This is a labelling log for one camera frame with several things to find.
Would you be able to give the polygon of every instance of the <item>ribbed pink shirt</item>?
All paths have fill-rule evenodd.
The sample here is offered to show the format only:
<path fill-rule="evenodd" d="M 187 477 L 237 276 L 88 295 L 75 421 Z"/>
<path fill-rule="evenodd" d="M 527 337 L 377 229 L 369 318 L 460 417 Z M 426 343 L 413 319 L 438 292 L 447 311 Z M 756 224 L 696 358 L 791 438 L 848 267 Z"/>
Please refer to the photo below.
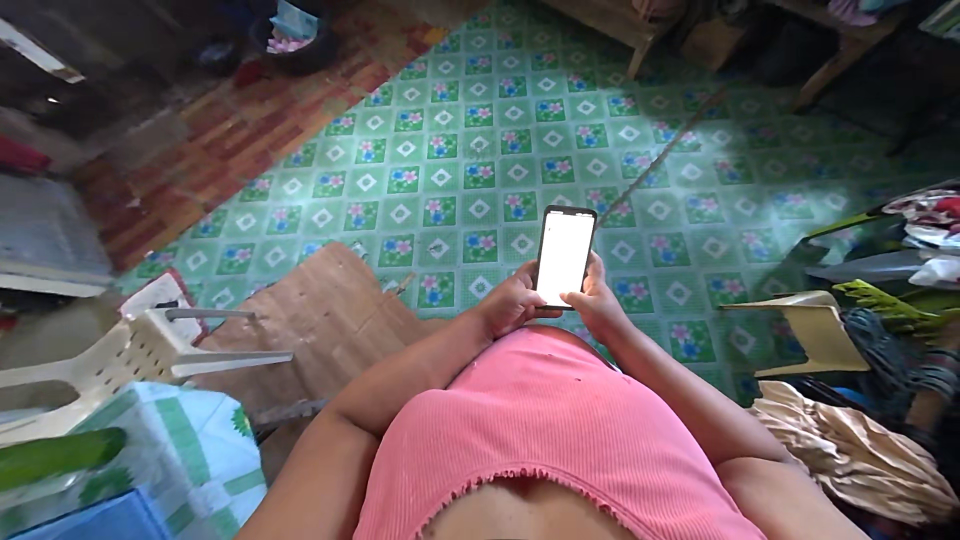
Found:
<path fill-rule="evenodd" d="M 470 487 L 517 476 L 579 492 L 642 540 L 763 538 L 659 396 L 545 327 L 498 340 L 399 412 L 353 537 L 416 538 Z"/>

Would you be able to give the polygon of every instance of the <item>black bucket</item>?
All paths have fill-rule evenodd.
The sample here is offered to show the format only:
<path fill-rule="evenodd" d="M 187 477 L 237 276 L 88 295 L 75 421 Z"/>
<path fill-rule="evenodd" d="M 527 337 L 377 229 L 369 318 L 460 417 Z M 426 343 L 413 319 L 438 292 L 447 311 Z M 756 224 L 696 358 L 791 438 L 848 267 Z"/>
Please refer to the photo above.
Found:
<path fill-rule="evenodd" d="M 329 67 L 337 58 L 337 36 L 328 26 L 317 29 L 317 36 L 292 53 L 267 52 L 267 39 L 274 34 L 274 23 L 267 17 L 256 19 L 250 28 L 253 44 L 270 63 L 288 75 L 309 75 Z"/>

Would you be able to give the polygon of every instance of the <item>beige cloth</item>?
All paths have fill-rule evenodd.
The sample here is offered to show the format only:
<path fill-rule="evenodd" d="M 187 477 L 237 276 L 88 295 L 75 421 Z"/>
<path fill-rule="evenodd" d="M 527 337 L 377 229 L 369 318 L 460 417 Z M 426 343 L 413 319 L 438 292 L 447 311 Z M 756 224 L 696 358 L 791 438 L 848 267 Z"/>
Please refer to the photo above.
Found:
<path fill-rule="evenodd" d="M 762 380 L 750 412 L 833 497 L 911 525 L 942 523 L 960 506 L 933 457 L 862 412 L 824 405 Z"/>

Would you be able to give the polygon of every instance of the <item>red cloth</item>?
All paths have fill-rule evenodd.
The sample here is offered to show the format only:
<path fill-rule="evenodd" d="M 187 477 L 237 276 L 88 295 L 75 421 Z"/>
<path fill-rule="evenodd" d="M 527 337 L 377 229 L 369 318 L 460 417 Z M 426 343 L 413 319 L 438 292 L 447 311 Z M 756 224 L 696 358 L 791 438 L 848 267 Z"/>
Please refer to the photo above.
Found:
<path fill-rule="evenodd" d="M 47 158 L 33 148 L 0 135 L 0 165 L 23 174 L 40 174 L 50 166 Z"/>

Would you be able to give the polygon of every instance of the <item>white phone screen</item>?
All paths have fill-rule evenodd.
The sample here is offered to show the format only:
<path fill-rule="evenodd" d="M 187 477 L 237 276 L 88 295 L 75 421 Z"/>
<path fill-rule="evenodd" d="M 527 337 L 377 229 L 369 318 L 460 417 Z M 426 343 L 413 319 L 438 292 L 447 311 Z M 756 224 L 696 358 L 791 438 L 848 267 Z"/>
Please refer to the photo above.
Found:
<path fill-rule="evenodd" d="M 594 217 L 588 213 L 546 214 L 540 246 L 537 292 L 548 306 L 569 307 L 562 292 L 579 292 L 590 253 Z"/>

